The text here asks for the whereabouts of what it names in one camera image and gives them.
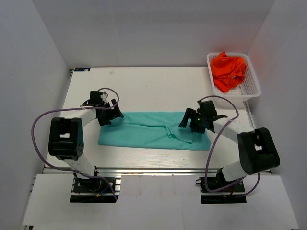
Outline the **teal t-shirt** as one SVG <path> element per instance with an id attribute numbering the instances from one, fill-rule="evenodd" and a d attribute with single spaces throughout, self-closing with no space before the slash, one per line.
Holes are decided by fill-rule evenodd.
<path id="1" fill-rule="evenodd" d="M 99 145 L 207 151 L 211 141 L 207 133 L 192 133 L 179 128 L 184 112 L 126 112 L 123 118 L 101 126 Z"/>

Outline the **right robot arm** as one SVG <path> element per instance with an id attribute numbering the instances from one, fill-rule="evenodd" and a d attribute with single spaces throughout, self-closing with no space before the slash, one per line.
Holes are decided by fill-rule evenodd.
<path id="1" fill-rule="evenodd" d="M 209 130 L 216 133 L 209 155 L 220 136 L 224 136 L 238 145 L 239 160 L 218 170 L 215 183 L 217 188 L 210 188 L 208 173 L 203 183 L 210 192 L 221 191 L 248 175 L 280 166 L 280 157 L 269 130 L 265 127 L 253 129 L 242 127 L 225 115 L 218 115 L 215 109 L 186 109 L 179 128 L 189 126 L 194 133 L 205 133 Z"/>

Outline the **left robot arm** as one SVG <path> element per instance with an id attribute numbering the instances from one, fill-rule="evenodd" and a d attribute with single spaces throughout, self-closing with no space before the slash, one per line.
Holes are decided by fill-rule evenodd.
<path id="1" fill-rule="evenodd" d="M 97 176 L 96 167 L 84 154 L 83 128 L 98 120 L 99 125 L 110 125 L 115 118 L 123 118 L 118 103 L 101 99 L 93 106 L 82 106 L 80 110 L 65 117 L 51 120 L 48 152 L 51 156 L 67 163 L 74 173 L 84 178 Z"/>

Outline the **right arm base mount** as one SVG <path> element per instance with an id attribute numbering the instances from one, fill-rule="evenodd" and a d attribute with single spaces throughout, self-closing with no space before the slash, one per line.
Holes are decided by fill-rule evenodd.
<path id="1" fill-rule="evenodd" d="M 222 169 L 217 171 L 216 176 L 200 177 L 195 184 L 200 187 L 202 204 L 244 204 L 247 202 L 245 188 L 242 179 L 236 184 L 234 181 L 226 181 Z"/>

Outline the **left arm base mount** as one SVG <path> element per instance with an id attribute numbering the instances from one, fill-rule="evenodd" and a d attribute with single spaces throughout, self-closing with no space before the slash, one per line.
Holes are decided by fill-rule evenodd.
<path id="1" fill-rule="evenodd" d="M 88 179 L 74 177 L 71 189 L 70 203 L 114 204 L 119 196 L 120 179 L 106 177 Z"/>

